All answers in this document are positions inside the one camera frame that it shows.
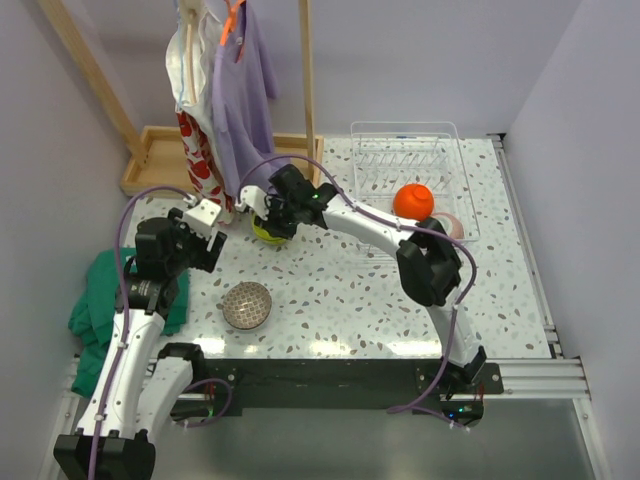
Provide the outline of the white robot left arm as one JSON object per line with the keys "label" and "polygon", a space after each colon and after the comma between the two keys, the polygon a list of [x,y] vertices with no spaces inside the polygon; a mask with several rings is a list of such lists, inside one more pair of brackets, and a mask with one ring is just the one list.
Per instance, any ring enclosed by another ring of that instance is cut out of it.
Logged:
{"label": "white robot left arm", "polygon": [[102,372],[76,430],[58,436],[54,457],[69,479],[149,479],[155,441],[178,396],[200,390],[207,368],[200,346],[154,347],[189,269],[214,271],[224,233],[219,205],[203,200],[137,226],[135,254],[119,260],[111,340]]}

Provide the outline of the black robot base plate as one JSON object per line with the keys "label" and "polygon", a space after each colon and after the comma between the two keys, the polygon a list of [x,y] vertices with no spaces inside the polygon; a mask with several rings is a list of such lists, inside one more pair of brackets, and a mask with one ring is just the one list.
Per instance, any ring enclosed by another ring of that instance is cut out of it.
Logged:
{"label": "black robot base plate", "polygon": [[485,362],[471,384],[441,381],[436,359],[205,359],[162,354],[140,394],[143,419],[239,416],[246,409],[427,407],[468,424],[483,399],[503,393],[500,367]]}

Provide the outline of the lime green bowl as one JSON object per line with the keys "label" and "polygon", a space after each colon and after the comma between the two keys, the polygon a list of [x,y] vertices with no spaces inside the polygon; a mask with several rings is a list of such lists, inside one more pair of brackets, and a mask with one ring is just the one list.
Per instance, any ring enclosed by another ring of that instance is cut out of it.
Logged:
{"label": "lime green bowl", "polygon": [[258,239],[269,245],[282,245],[287,242],[286,238],[272,236],[266,229],[259,225],[260,221],[261,218],[253,213],[251,217],[252,230]]}

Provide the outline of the brown patterned ceramic bowl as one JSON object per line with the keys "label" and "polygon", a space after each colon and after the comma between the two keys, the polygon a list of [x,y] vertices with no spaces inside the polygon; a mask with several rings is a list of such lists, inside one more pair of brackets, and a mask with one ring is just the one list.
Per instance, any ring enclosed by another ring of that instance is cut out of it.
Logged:
{"label": "brown patterned ceramic bowl", "polygon": [[249,331],[264,324],[272,309],[269,290],[258,282],[240,282],[225,295],[222,312],[233,328]]}

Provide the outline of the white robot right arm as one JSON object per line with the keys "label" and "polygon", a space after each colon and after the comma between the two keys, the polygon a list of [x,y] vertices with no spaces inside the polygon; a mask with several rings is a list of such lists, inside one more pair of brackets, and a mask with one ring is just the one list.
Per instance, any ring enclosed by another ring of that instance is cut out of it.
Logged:
{"label": "white robot right arm", "polygon": [[480,382],[486,353],[461,307],[471,288],[461,285],[460,274],[460,256],[468,251],[439,220],[402,220],[356,202],[333,181],[314,187],[291,165],[271,175],[269,183],[268,232],[290,238],[298,225],[315,225],[351,235],[392,257],[404,293],[427,309],[443,344],[441,381],[459,393]]}

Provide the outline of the pink white ceramic bowl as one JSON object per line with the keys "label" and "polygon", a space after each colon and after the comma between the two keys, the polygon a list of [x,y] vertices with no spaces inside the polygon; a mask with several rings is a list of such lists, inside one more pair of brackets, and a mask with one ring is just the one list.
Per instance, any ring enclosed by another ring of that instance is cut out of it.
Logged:
{"label": "pink white ceramic bowl", "polygon": [[436,212],[432,217],[441,224],[445,233],[451,238],[456,240],[465,238],[464,227],[454,215],[446,212]]}

